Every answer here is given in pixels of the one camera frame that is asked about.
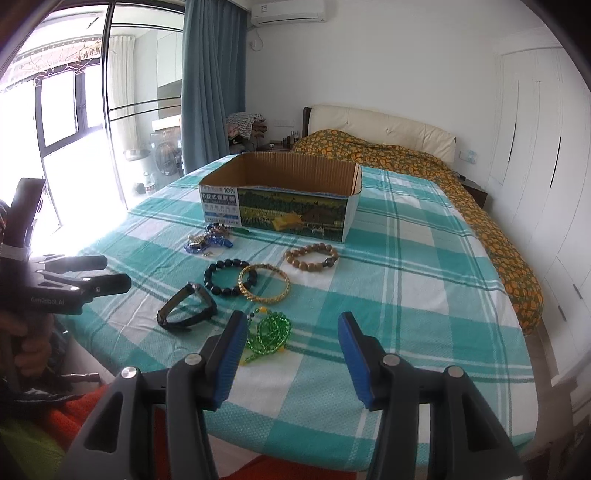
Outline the person's left hand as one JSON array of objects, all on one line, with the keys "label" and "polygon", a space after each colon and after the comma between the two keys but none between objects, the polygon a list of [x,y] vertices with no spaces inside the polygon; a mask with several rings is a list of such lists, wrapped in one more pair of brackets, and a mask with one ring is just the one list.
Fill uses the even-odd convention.
[{"label": "person's left hand", "polygon": [[29,326],[21,317],[1,311],[1,331],[21,341],[21,350],[14,356],[14,362],[24,377],[38,378],[47,367],[52,353],[50,339],[53,327],[52,314],[37,317]]}]

